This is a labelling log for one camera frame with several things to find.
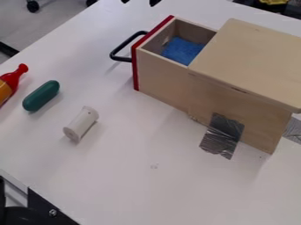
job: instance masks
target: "gray tape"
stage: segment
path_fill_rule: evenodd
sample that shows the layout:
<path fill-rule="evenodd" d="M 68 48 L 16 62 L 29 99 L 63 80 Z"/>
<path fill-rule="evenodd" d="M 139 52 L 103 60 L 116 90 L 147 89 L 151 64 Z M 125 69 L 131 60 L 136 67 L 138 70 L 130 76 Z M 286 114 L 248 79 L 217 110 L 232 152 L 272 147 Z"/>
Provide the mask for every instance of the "gray tape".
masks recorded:
<path fill-rule="evenodd" d="M 292 117 L 286 127 L 283 137 L 301 144 L 301 121 Z"/>
<path fill-rule="evenodd" d="M 224 116 L 213 113 L 200 147 L 212 154 L 231 159 L 244 128 L 245 126 L 236 120 L 228 120 Z"/>

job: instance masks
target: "white cup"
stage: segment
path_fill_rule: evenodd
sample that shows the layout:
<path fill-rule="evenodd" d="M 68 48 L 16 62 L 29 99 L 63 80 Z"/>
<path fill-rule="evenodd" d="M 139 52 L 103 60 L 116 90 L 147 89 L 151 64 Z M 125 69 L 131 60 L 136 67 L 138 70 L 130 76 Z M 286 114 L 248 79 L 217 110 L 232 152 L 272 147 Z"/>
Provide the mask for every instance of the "white cup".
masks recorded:
<path fill-rule="evenodd" d="M 99 114 L 95 109 L 84 106 L 80 114 L 68 126 L 63 128 L 63 132 L 72 141 L 79 143 L 98 118 Z"/>

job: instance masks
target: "blue sponge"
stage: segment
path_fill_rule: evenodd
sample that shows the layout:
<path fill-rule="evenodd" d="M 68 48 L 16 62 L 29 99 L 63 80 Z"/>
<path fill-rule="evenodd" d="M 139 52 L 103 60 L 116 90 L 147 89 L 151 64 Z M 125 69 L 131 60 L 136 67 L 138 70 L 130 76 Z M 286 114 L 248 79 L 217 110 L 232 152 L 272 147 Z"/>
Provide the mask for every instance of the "blue sponge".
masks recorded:
<path fill-rule="evenodd" d="M 195 44 L 179 37 L 172 38 L 162 52 L 162 56 L 188 66 L 190 62 L 205 47 L 203 44 Z"/>

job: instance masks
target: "sliding lid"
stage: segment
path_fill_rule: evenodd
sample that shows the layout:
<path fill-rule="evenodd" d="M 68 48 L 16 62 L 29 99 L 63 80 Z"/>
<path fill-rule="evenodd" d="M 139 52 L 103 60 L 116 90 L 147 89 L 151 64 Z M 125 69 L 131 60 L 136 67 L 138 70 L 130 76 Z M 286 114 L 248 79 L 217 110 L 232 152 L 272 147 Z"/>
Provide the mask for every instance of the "sliding lid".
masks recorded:
<path fill-rule="evenodd" d="M 189 73 L 301 113 L 301 39 L 228 20 L 189 65 Z"/>

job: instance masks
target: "yellow object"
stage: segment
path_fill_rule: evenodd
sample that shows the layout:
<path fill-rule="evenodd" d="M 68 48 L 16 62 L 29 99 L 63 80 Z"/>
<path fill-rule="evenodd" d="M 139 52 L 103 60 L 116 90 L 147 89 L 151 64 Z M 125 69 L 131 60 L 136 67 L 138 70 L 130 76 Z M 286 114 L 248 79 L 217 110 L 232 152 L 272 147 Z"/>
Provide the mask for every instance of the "yellow object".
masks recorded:
<path fill-rule="evenodd" d="M 12 94 L 11 87 L 0 80 L 0 105 L 2 105 Z"/>
<path fill-rule="evenodd" d="M 270 5 L 273 5 L 273 4 L 286 4 L 289 2 L 289 0 L 260 0 L 260 2 L 262 4 L 270 4 Z"/>

